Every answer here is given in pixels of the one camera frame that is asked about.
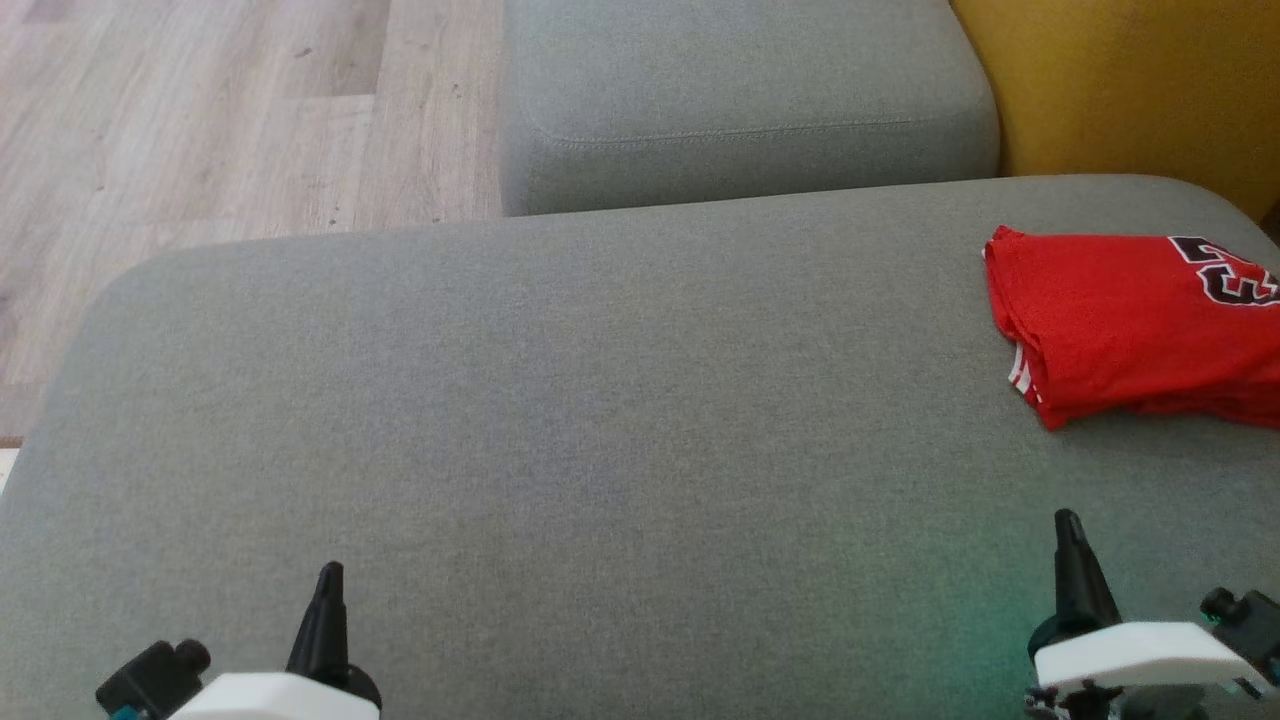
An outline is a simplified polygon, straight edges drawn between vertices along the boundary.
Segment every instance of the laminate floor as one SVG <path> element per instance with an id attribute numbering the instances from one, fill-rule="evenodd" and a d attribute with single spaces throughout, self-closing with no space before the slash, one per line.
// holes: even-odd
<path id="1" fill-rule="evenodd" d="M 13 464 L 17 460 L 18 448 L 0 448 L 0 492 L 4 492 L 4 484 L 9 480 L 9 471 L 13 470 Z"/>
<path id="2" fill-rule="evenodd" d="M 500 23 L 500 0 L 0 0 L 0 438 L 148 258 L 497 215 Z"/>

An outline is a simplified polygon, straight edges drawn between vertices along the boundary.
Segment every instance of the gray fabric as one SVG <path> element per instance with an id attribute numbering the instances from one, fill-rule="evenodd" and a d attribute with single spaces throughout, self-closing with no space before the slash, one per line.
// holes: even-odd
<path id="1" fill-rule="evenodd" d="M 508 214 L 989 177 L 946 0 L 508 0 Z"/>
<path id="2" fill-rule="evenodd" d="M 1041 429 L 989 316 L 998 223 L 1203 233 L 1280 266 L 1203 191 L 1068 177 L 136 269 L 0 496 L 4 716 L 95 717 L 157 638 L 279 667 L 330 559 L 389 720 L 1019 717 L 1061 506 L 1129 618 L 1280 593 L 1276 433 Z"/>

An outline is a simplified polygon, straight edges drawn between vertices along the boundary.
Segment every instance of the sofa seam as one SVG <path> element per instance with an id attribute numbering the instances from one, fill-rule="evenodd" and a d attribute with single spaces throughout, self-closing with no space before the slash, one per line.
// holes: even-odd
<path id="1" fill-rule="evenodd" d="M 559 145 L 563 147 L 576 147 L 576 146 L 596 146 L 596 147 L 625 147 L 634 145 L 682 145 L 692 142 L 714 142 L 714 141 L 744 141 L 744 140 L 758 140 L 764 137 L 778 137 L 778 136 L 792 136 L 792 135 L 814 135 L 822 132 L 838 132 L 852 128 L 863 127 L 900 127 L 911 124 L 933 124 L 941 120 L 951 120 L 955 118 L 961 118 L 965 115 L 979 115 L 980 108 L 968 108 L 964 110 L 957 110 L 955 113 L 947 113 L 945 115 L 933 115 L 929 118 L 905 118 L 896 120 L 840 120 L 831 123 L 812 123 L 812 124 L 782 124 L 782 126 L 762 126 L 755 128 L 735 128 L 735 129 L 705 129 L 705 131 L 691 131 L 686 133 L 669 133 L 669 135 L 648 135 L 648 136 L 634 136 L 634 137 L 620 137 L 620 138 L 605 138 L 605 137 L 564 137 L 558 136 L 547 128 L 544 128 L 531 111 L 529 111 L 527 105 L 524 100 L 520 101 L 520 113 L 529 120 L 530 128 L 532 128 L 538 135 L 543 137 L 544 142 L 552 145 Z"/>

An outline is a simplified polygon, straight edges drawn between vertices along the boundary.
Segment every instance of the folded shirt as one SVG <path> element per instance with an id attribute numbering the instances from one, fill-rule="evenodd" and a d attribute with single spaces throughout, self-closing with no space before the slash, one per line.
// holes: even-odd
<path id="1" fill-rule="evenodd" d="M 1050 429 L 1211 413 L 1280 428 L 1280 282 L 1202 237 L 1030 236 L 983 252 L 1010 382 Z"/>

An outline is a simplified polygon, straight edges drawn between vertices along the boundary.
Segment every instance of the yellow cushion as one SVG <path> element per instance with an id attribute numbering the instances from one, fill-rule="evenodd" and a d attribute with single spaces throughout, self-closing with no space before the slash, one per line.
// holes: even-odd
<path id="1" fill-rule="evenodd" d="M 1006 174 L 1148 173 L 1261 219 L 1280 197 L 1276 0 L 952 0 Z"/>

